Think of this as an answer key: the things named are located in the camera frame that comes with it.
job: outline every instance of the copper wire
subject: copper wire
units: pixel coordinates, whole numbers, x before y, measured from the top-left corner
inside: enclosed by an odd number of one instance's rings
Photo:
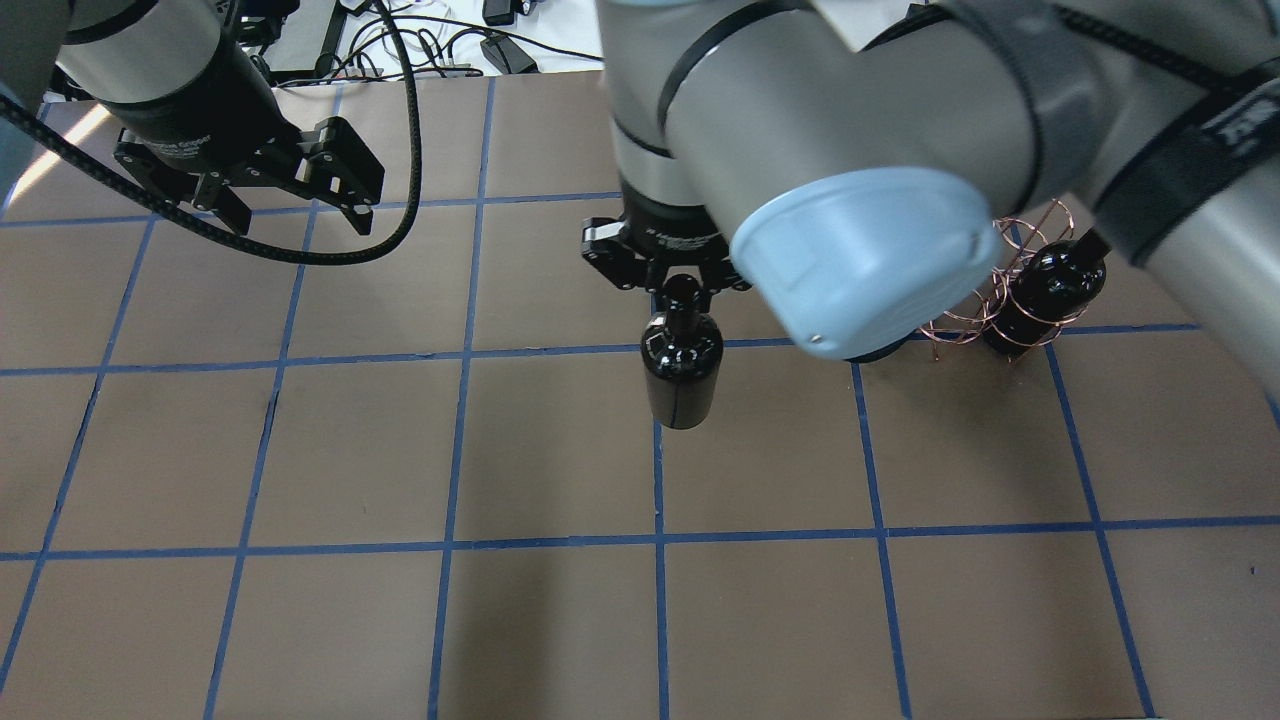
[[[1044,224],[1060,214],[1065,220],[1061,232],[1057,233],[1052,240],[1044,234]],[[1012,299],[1012,282],[1018,275],[1027,268],[1032,258],[1036,256],[1042,247],[1060,240],[1073,240],[1075,238],[1075,218],[1071,215],[1071,209],[1066,206],[1059,199],[1053,199],[1048,206],[1044,209],[1044,214],[1041,215],[1039,220],[1036,223],[1029,223],[1021,218],[1000,218],[995,223],[996,229],[1000,232],[1000,237],[1005,241],[1005,245],[1014,250],[1012,256],[1002,266],[992,268],[989,290],[982,291],[975,290],[973,295],[978,299],[978,307],[972,315],[963,315],[947,310],[936,320],[931,320],[920,325],[920,334],[929,338],[929,343],[933,350],[933,359],[941,360],[942,355],[940,352],[940,346],[942,345],[969,345],[982,337],[982,333],[987,328],[992,328],[1000,337],[1019,345],[1021,347],[1042,347],[1053,342],[1053,340],[1061,334],[1062,328],[1074,323],[1084,314],[1084,310],[1064,318],[1061,320],[1048,322],[1037,318],[1029,313],[1025,307],[1018,304]],[[1005,305],[1012,304],[1014,309],[1025,315],[1027,318],[1044,323],[1046,325],[1052,325],[1053,329],[1033,345],[1027,345],[1023,342],[1014,341],[1009,338],[998,327],[995,325],[995,319],[1004,310]],[[945,322],[946,325],[956,327],[940,327],[940,323]]]

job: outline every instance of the black cable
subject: black cable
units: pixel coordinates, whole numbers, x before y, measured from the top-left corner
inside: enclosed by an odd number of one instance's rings
[[[490,35],[488,32],[485,32],[483,29],[479,29],[479,28],[468,27],[466,29],[460,29],[458,32],[453,33],[453,36],[449,37],[444,42],[444,53],[449,56],[449,60],[453,59],[453,44],[457,42],[458,40],[468,36],[468,35],[479,35],[481,37],[490,37]]]
[[[333,60],[330,60],[330,63],[329,63],[329,68],[333,68],[334,63],[342,63],[342,56],[340,55],[338,55],[337,53],[333,53],[332,50],[325,50],[324,53],[321,53],[320,55],[316,56],[315,70],[316,70],[317,76],[326,76],[326,74],[329,74],[329,69],[324,69],[324,70],[320,69],[320,63],[324,61],[325,58],[333,58]]]
[[[436,67],[417,68],[417,69],[413,70],[413,77],[419,77],[419,76],[422,76],[422,74],[426,74],[426,73],[436,73],[438,74],[442,70],[444,72],[444,77],[451,77],[451,76],[484,77],[484,70],[481,70],[479,68],[470,67],[470,65],[467,65],[467,67],[436,65]],[[349,76],[349,77],[302,78],[302,79],[284,81],[280,85],[278,85],[276,87],[280,88],[280,90],[289,90],[289,88],[294,88],[294,87],[314,87],[314,86],[317,86],[317,85],[333,85],[335,82],[353,83],[353,85],[369,85],[371,82],[392,82],[392,81],[398,81],[398,79],[401,79],[403,77],[404,77],[404,73],[393,73],[393,74],[389,74],[389,76],[380,76],[380,77]]]
[[[381,77],[381,70],[374,64],[374,59],[367,53],[356,55],[356,69],[360,70],[361,77],[369,77],[370,72],[372,72],[374,77]]]
[[[419,31],[417,31],[419,37],[421,37],[424,32],[426,33],[426,37],[430,37],[431,42],[435,44],[435,56],[443,59],[444,58],[444,47],[440,45],[440,38],[436,37],[436,35],[434,32],[429,31],[425,27],[424,28],[419,28]],[[426,44],[425,38],[422,41],[422,46],[430,49],[430,46]]]
[[[404,35],[404,36],[408,36],[413,42],[417,42],[417,47],[415,47],[413,45],[408,45],[408,49],[411,51],[412,50],[417,50],[417,51],[422,53],[424,55],[431,55],[431,53],[433,53],[433,50],[431,50],[431,41],[428,40],[426,37],[424,37],[420,31],[401,28],[399,33]],[[383,31],[383,32],[375,35],[374,37],[371,37],[370,42],[375,42],[375,41],[380,42],[381,46],[383,46],[383,51],[392,53],[392,50],[387,49],[387,38],[388,37],[390,37],[390,33],[387,32],[387,31]],[[362,45],[362,47],[369,47],[369,44]],[[415,68],[425,68],[426,65],[430,64],[430,60],[428,59],[428,60],[422,60],[421,63],[411,63],[411,64]]]
[[[403,13],[406,10],[412,10],[412,9],[413,9],[413,5],[410,4],[410,5],[404,5],[403,8],[396,8],[396,9],[393,9],[392,14],[394,15],[397,13]],[[379,27],[381,24],[383,24],[381,18],[378,18],[375,20],[370,20],[370,22],[360,26],[360,28],[356,29],[356,33],[351,36],[351,42],[347,44],[347,55],[351,55],[352,53],[355,53],[356,45],[360,44],[360,36],[365,35],[365,32],[369,31],[370,28]]]
[[[392,17],[390,12],[387,10],[384,1],[374,0],[374,4],[378,6],[378,12],[381,15],[383,22],[387,23],[388,28],[396,29],[396,19]],[[408,50],[404,47],[404,41],[401,38],[398,32],[392,36],[392,41],[396,44],[396,51],[399,55],[401,69],[406,76],[412,74],[412,68],[410,68],[408,60]],[[161,218],[219,245],[224,245],[242,252],[248,252],[250,255],[257,255],[259,258],[279,260],[282,263],[303,265],[355,265],[357,263],[376,260],[392,250],[396,250],[396,247],[398,247],[408,236],[410,229],[413,227],[413,220],[417,219],[417,204],[421,199],[422,191],[422,127],[417,110],[417,87],[415,83],[404,83],[404,99],[408,105],[410,128],[410,178],[404,215],[401,218],[399,225],[397,225],[396,231],[392,232],[390,237],[372,247],[349,252],[311,252],[303,250],[289,250],[229,233],[216,225],[211,225],[201,220],[195,215],[179,210],[177,206],[170,205],[165,200],[161,200],[160,197],[156,197],[155,195],[151,195],[146,190],[142,190],[137,184],[129,182],[119,173],[100,163],[96,158],[88,155],[70,142],[67,142],[63,136],[58,135],[49,126],[36,119],[36,117],[28,113],[22,105],[3,94],[0,94],[0,118],[9,120],[14,124],[14,127],[28,135],[32,140],[49,149],[50,152],[54,152],[67,160],[84,174],[99,181],[106,187],[137,202],[156,215],[160,215]]]
[[[556,47],[553,45],[547,45],[545,42],[534,40],[532,37],[526,37],[524,35],[516,35],[515,32],[507,32],[504,29],[498,29],[498,28],[493,28],[493,27],[480,26],[480,24],[468,23],[468,22],[463,22],[463,20],[453,20],[453,19],[449,19],[449,18],[438,18],[438,17],[434,17],[434,15],[396,15],[396,17],[399,18],[399,19],[402,19],[402,20],[430,20],[430,22],[436,22],[436,23],[444,23],[444,24],[451,24],[451,26],[457,26],[457,27],[465,27],[465,28],[477,29],[477,31],[484,32],[484,33],[502,35],[502,36],[509,37],[512,40],[521,40],[524,42],[527,42],[527,44],[535,46],[535,47],[541,47],[543,50],[547,50],[549,53],[557,53],[559,55],[568,55],[571,58],[581,58],[584,60],[595,60],[598,63],[603,63],[604,61],[604,58],[602,58],[599,55],[591,55],[589,53],[579,53],[577,50],[566,50],[563,47]]]
[[[407,35],[407,36],[412,37],[413,40],[417,40],[419,42],[422,41],[422,37],[419,36],[417,33],[415,33],[411,29],[399,29],[399,28],[397,28],[396,32],[398,35]],[[369,70],[365,69],[364,63],[367,61],[369,65],[372,67],[374,65],[374,59],[365,50],[367,50],[369,47],[372,47],[375,44],[381,42],[383,40],[387,40],[387,36],[389,36],[389,35],[390,35],[389,32],[375,35],[374,37],[371,37],[367,41],[365,41],[365,44],[361,45],[360,47],[357,47],[353,54],[351,54],[347,58],[342,59],[338,63],[338,67],[333,70],[333,73],[329,74],[329,77],[330,78],[337,78],[338,74],[342,73],[342,70],[346,69],[347,67],[349,67],[352,63],[355,63],[356,68],[360,69],[362,77],[369,77]],[[421,63],[415,63],[412,59],[410,59],[408,67],[413,68],[413,69],[416,69],[416,68],[425,68],[430,63],[431,63],[430,58],[428,58],[426,60],[424,60]]]

